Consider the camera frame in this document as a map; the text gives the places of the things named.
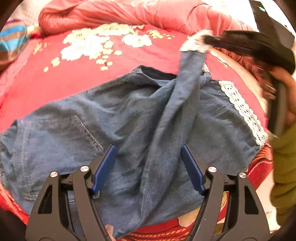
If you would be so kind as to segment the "person's right hand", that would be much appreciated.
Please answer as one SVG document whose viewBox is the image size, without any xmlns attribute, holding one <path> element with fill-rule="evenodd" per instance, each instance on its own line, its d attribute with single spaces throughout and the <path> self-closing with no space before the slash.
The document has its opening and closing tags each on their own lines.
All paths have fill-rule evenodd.
<svg viewBox="0 0 296 241">
<path fill-rule="evenodd" d="M 267 72 L 261 73 L 262 96 L 267 101 L 275 99 L 276 89 L 274 88 L 271 77 L 281 81 L 287 88 L 287 117 L 285 126 L 288 128 L 295 123 L 295 79 L 281 67 L 267 66 Z"/>
</svg>

